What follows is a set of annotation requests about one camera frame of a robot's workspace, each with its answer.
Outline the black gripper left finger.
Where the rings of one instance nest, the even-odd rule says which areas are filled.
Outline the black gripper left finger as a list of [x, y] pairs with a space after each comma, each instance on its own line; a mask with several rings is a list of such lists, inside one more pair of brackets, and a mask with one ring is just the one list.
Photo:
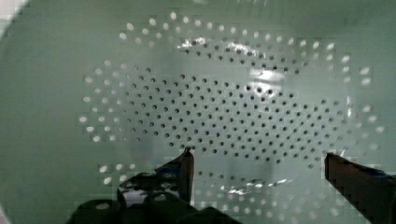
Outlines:
[[150, 173], [139, 173], [122, 181], [117, 199], [122, 206], [141, 204], [152, 193], [167, 192], [189, 203], [192, 195], [194, 156], [191, 147], [175, 159], [155, 168]]

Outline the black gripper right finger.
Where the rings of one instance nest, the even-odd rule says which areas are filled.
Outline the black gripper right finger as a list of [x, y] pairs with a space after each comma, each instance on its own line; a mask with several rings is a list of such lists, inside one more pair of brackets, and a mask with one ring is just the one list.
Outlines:
[[395, 224], [394, 175], [333, 153], [324, 164], [326, 180], [371, 224]]

